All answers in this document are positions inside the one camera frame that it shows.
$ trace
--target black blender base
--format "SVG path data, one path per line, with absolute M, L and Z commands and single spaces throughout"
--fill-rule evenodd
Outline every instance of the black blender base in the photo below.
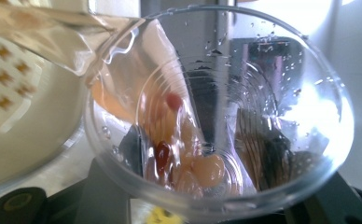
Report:
M 38 188 L 0 198 L 0 224 L 129 224 L 130 198 L 93 160 L 88 178 L 48 198 Z M 313 196 L 284 211 L 220 223 L 362 224 L 362 191 L 335 174 Z

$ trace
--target red date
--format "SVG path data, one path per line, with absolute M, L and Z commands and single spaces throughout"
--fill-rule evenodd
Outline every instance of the red date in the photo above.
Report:
M 164 170 L 170 156 L 170 146 L 165 141 L 160 141 L 155 147 L 154 156 L 158 175 L 163 177 Z
M 175 94 L 174 92 L 167 93 L 166 96 L 166 103 L 170 109 L 173 111 L 178 111 L 178 109 L 182 105 L 182 99 L 179 95 Z

